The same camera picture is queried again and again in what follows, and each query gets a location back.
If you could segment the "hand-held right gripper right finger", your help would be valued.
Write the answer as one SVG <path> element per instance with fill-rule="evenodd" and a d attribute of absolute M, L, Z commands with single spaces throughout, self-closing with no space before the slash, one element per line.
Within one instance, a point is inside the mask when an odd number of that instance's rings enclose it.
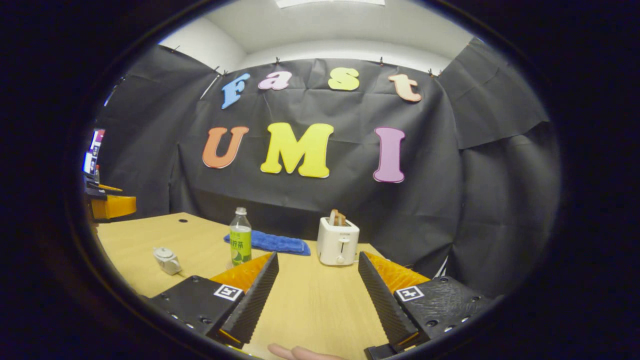
<path fill-rule="evenodd" d="M 368 251 L 359 253 L 358 273 L 387 339 L 376 351 L 404 352 L 454 333 L 496 301 L 452 276 L 430 279 Z"/>

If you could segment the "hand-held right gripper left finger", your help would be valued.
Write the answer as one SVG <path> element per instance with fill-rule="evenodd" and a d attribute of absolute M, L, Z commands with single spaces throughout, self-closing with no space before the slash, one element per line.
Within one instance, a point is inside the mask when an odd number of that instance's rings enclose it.
<path fill-rule="evenodd" d="M 192 332 L 240 350 L 251 342 L 278 273 L 272 251 L 212 278 L 188 276 L 148 302 Z"/>

